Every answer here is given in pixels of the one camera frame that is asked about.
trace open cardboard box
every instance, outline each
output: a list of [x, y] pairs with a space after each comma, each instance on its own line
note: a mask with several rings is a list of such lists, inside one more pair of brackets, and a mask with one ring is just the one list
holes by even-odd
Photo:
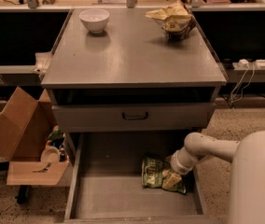
[[37, 101], [18, 87], [0, 114], [0, 157], [9, 161], [8, 185], [70, 186], [69, 161], [47, 166], [41, 153], [56, 120], [46, 91]]

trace white robotic arm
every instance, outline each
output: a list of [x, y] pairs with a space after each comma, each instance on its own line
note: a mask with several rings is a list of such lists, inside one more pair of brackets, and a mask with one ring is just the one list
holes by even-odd
[[228, 223], [265, 224], [265, 131], [241, 142], [190, 133], [172, 156], [171, 167], [185, 175], [210, 156], [232, 163]]

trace floor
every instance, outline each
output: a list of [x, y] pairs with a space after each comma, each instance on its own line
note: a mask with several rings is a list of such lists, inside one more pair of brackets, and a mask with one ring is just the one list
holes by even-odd
[[[230, 108], [216, 99], [216, 112], [202, 132], [218, 139], [241, 140], [250, 133], [265, 130], [265, 98], [244, 98]], [[197, 166], [208, 214], [227, 223], [230, 192], [230, 164], [212, 158]], [[29, 200], [17, 204], [19, 187], [6, 185], [6, 172], [0, 172], [0, 223], [61, 223], [68, 188], [32, 188]]]

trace white bowl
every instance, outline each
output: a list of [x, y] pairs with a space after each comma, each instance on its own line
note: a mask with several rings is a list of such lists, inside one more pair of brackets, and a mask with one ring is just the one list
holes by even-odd
[[88, 9], [79, 13], [84, 26], [93, 34], [100, 34], [108, 23], [110, 14], [103, 9]]

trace black handle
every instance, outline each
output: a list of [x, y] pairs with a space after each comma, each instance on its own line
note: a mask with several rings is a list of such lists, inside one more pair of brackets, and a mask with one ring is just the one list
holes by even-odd
[[122, 117], [125, 120], [142, 120], [147, 119], [149, 116], [148, 112], [145, 112], [144, 116], [128, 116], [124, 112], [122, 113]]

